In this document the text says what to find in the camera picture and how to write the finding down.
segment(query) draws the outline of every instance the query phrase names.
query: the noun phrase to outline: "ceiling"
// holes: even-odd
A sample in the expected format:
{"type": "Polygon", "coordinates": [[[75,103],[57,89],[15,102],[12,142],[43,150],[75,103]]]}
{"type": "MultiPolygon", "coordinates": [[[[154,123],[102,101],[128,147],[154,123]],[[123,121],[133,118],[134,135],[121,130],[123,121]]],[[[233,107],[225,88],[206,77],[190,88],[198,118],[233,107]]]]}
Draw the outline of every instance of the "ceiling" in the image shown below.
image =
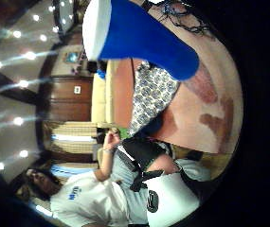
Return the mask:
{"type": "MultiPolygon", "coordinates": [[[[54,46],[76,25],[74,7],[72,0],[0,1],[0,75],[10,81],[0,92],[24,82],[39,93],[46,57],[58,55],[54,46]]],[[[0,95],[0,172],[7,183],[40,158],[38,120],[36,105],[0,95]],[[24,123],[15,124],[16,117],[24,123]]]]}

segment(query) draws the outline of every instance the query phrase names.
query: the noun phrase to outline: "hair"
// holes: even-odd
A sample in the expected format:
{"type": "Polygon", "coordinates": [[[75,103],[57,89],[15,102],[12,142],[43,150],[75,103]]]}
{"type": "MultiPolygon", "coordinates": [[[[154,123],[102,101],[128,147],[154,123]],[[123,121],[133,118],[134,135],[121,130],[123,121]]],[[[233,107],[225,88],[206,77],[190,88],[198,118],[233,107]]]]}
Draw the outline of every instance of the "hair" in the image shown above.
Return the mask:
{"type": "Polygon", "coordinates": [[[24,171],[23,179],[25,184],[27,184],[28,187],[30,188],[30,190],[36,195],[37,198],[43,201],[49,201],[50,196],[47,193],[45,193],[37,184],[35,184],[31,178],[28,177],[27,171],[29,169],[34,169],[37,172],[45,174],[55,184],[60,184],[60,180],[55,175],[53,175],[48,169],[45,168],[29,167],[27,170],[24,171]]]}

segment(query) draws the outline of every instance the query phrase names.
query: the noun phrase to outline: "person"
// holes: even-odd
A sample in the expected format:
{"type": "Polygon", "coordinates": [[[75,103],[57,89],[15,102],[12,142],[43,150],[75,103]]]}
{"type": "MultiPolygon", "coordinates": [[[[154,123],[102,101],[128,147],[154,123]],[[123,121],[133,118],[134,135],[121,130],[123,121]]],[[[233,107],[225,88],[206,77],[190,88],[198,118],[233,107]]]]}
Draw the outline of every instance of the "person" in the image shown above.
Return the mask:
{"type": "MultiPolygon", "coordinates": [[[[131,189],[138,175],[123,161],[118,147],[123,145],[132,149],[134,144],[144,153],[149,153],[151,149],[156,150],[157,157],[146,166],[146,172],[161,170],[165,174],[171,174],[179,170],[179,165],[155,143],[142,138],[124,141],[120,140],[117,133],[108,131],[99,169],[74,175],[65,184],[60,184],[50,172],[39,168],[29,168],[25,172],[26,182],[40,199],[50,201],[53,214],[67,225],[148,226],[148,189],[144,186],[137,190],[131,189]]],[[[189,160],[185,166],[192,166],[193,163],[196,162],[189,160]]],[[[201,166],[196,165],[194,168],[184,167],[192,179],[205,181],[209,178],[208,172],[201,166]]]]}

